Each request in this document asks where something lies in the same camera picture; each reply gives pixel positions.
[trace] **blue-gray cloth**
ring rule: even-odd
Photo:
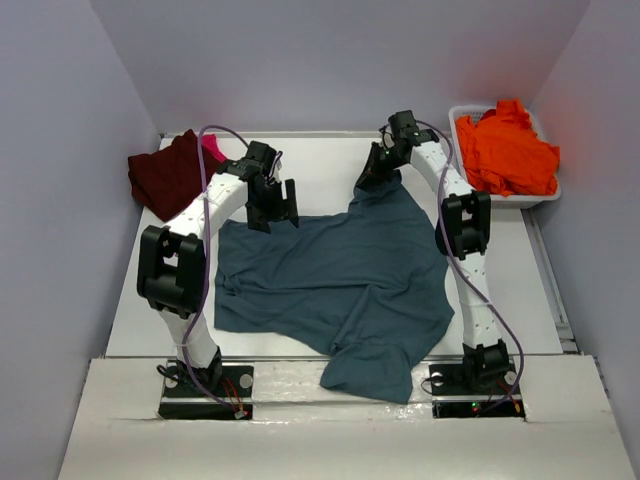
[[[323,387],[407,403],[411,369],[453,310],[447,262],[400,174],[374,191],[355,189],[347,213],[271,229],[228,221],[220,230],[216,328],[295,338],[332,356]]]

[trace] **white tabletop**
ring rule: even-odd
[[[260,141],[284,152],[280,178],[294,178],[300,215],[332,215],[345,212],[353,198],[353,185],[362,171],[374,137],[336,136],[331,138],[261,137]],[[164,148],[170,143],[165,139]],[[220,149],[231,158],[240,158],[245,149],[233,138],[219,139]],[[415,201],[436,222],[436,197],[424,179],[410,166],[402,168],[403,184]],[[246,219],[243,210],[234,220]],[[107,356],[173,356],[176,349],[169,332],[147,301],[136,293],[140,234],[148,225],[162,222],[144,209],[129,261],[120,303],[107,348]],[[215,341],[225,357],[310,357],[319,354],[306,345],[276,333],[230,333],[214,327],[213,279],[217,269],[217,237],[212,241],[211,285],[205,315]],[[529,236],[519,210],[493,210],[491,240],[487,251],[487,278],[491,297],[518,336],[525,353],[562,353],[554,316],[544,291]],[[451,270],[445,290],[455,313],[447,334],[430,355],[462,354],[462,316]],[[510,352],[512,340],[505,336]]]
[[[162,420],[157,363],[91,362],[60,479],[634,478],[590,357],[528,359],[526,422],[327,392],[320,361],[258,362],[252,421]]]

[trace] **dark red cloth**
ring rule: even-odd
[[[198,137],[193,130],[173,139],[168,147],[129,157],[131,195],[166,222],[182,212],[202,192]],[[221,162],[203,148],[207,183]]]

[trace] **white basket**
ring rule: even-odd
[[[482,118],[482,116],[486,113],[487,110],[491,110],[495,108],[493,106],[486,105],[466,105],[463,107],[453,107],[449,110],[449,123],[451,125],[451,135],[453,137],[453,148],[456,152],[457,166],[458,171],[462,178],[467,180],[467,171],[463,165],[462,154],[460,152],[460,143],[458,142],[458,131],[456,130],[456,120],[460,117],[464,117],[465,115],[471,115],[471,119],[474,123],[477,123],[478,120]],[[529,117],[531,117],[531,125],[533,130],[538,134],[538,138],[540,140],[545,141],[544,134],[542,133],[542,129],[538,124],[536,118],[529,113]],[[491,195],[491,206],[494,208],[521,208],[527,209],[531,208],[534,205],[537,205],[540,202],[547,202],[549,200],[557,200],[560,197],[560,182],[558,182],[558,188],[556,193],[553,195],[510,195],[508,197],[503,197],[502,195]]]

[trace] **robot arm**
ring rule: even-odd
[[[411,111],[392,115],[389,127],[393,146],[383,148],[377,143],[372,144],[367,164],[356,185],[366,190],[388,181],[396,168],[411,164],[437,193],[447,165],[447,157],[437,135],[431,130],[420,130]],[[491,199],[488,193],[473,190],[453,168],[447,168],[442,187],[444,195],[440,215],[456,258],[448,256],[440,223],[436,228],[436,244],[440,252],[447,255],[451,266],[457,267],[452,270],[463,317],[463,372],[465,381],[476,389],[492,384],[510,366],[506,345],[491,310],[467,283],[470,281],[485,299],[489,298],[484,253],[489,242]]]
[[[207,185],[210,236],[243,205],[250,229],[270,232],[270,221],[289,219],[298,226],[293,180],[285,182],[286,198],[277,178],[278,157],[273,148],[251,142],[245,157],[225,161]],[[205,210],[200,195],[164,227],[147,227],[140,238],[138,294],[158,310],[178,346],[178,365],[184,365],[183,339],[206,296],[208,270],[204,242]],[[166,260],[177,257],[177,264]],[[220,350],[200,315],[188,337],[189,359],[199,381],[215,387],[221,376]]]

